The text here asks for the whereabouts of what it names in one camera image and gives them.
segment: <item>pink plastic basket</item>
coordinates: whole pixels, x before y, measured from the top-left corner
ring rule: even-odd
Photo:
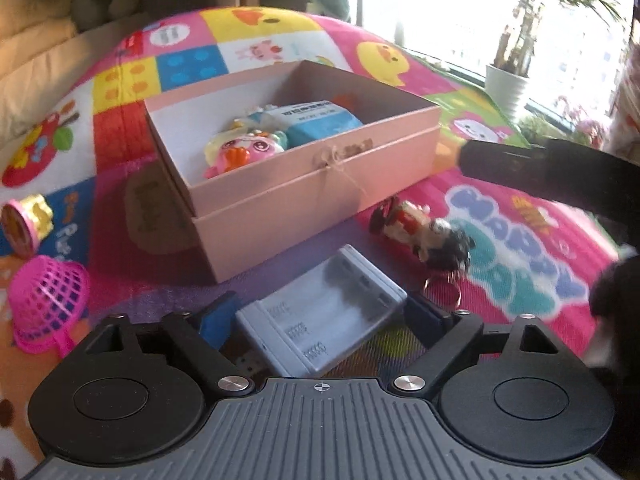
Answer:
[[[38,354],[58,346],[65,357],[76,346],[69,331],[82,316],[89,297],[89,276],[75,262],[36,256],[9,284],[7,300],[14,320],[14,341]]]

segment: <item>play mat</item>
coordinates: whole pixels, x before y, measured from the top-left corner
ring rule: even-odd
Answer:
[[[484,92],[360,28],[266,8],[192,12],[133,34],[92,67],[41,125],[0,153],[0,202],[44,195],[55,228],[40,252],[89,269],[90,302],[74,338],[110,312],[125,312],[133,322],[153,321],[172,310],[198,310],[227,290],[248,303],[345,243],[399,285],[420,287],[424,269],[418,260],[367,232],[370,212],[212,285],[156,162],[142,100],[221,74],[300,59],[378,79],[442,107],[437,174],[402,196],[428,204],[475,239],[472,267],[461,287],[462,308],[489,322],[533,312],[581,352],[593,331],[588,288],[615,251],[583,213],[466,179],[454,168],[456,149],[468,138],[526,146]],[[247,228],[259,228],[259,219],[247,219]],[[0,480],[9,480],[42,458],[26,405],[58,358],[54,351],[28,355],[12,344],[4,289],[21,261],[4,238],[0,254]],[[222,332],[230,330],[231,317],[232,312],[220,314]],[[241,336],[223,336],[225,355],[247,373],[266,373]],[[332,375],[388,380],[420,352],[407,329],[392,324]]]

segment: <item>pink handle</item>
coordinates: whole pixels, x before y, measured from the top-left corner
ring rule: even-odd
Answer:
[[[53,339],[56,340],[56,344],[58,345],[58,353],[60,354],[60,358],[64,359],[69,352],[71,352],[75,347],[76,343],[69,336],[66,330],[57,330],[53,333]]]

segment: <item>white flower pot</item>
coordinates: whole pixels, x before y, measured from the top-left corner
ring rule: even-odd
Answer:
[[[515,122],[529,99],[529,78],[487,65],[484,91],[494,100],[500,111],[510,121]]]

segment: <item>open box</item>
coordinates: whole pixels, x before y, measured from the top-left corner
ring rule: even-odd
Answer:
[[[204,178],[204,145],[258,105],[350,96],[363,126]],[[300,61],[146,99],[156,149],[219,282],[429,176],[440,109],[379,81]]]

